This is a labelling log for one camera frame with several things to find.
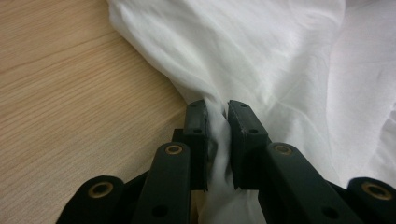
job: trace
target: crumpled white cloth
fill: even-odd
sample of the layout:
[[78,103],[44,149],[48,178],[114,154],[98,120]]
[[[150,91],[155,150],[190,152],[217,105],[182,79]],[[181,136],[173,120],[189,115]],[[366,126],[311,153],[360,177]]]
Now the crumpled white cloth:
[[395,1],[108,2],[115,29],[185,100],[205,99],[200,223],[264,223],[257,192],[233,189],[232,99],[333,183],[370,176],[396,187]]

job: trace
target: wooden table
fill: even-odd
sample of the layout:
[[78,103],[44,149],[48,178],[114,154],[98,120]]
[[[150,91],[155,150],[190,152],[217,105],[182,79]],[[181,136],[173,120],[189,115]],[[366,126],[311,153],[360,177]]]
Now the wooden table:
[[0,223],[54,223],[86,180],[146,171],[183,126],[106,0],[0,1]]

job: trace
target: wood grain surface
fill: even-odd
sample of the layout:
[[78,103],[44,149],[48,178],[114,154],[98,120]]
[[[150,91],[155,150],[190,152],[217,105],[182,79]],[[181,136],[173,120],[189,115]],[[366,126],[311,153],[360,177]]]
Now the wood grain surface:
[[106,0],[0,1],[0,223],[54,223],[86,180],[146,171],[185,102]]

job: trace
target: metal screw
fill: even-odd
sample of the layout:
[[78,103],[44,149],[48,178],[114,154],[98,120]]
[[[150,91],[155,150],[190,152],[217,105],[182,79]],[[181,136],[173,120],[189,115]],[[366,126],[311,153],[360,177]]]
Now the metal screw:
[[99,182],[88,190],[91,198],[103,198],[113,190],[113,184],[107,181]]
[[177,155],[183,151],[183,148],[177,145],[169,146],[165,149],[165,152],[169,155]]
[[285,146],[275,146],[274,149],[285,156],[289,156],[293,152],[291,148]]
[[364,192],[379,200],[388,201],[392,199],[392,194],[387,189],[384,189],[377,184],[364,182],[361,184],[361,188],[364,190]]

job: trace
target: white cloth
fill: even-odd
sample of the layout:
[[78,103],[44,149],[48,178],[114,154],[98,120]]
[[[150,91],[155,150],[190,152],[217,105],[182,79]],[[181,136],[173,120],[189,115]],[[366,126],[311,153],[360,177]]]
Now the white cloth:
[[264,223],[257,192],[234,190],[229,100],[342,187],[396,187],[395,1],[110,0],[110,20],[209,111],[209,192],[200,223]]

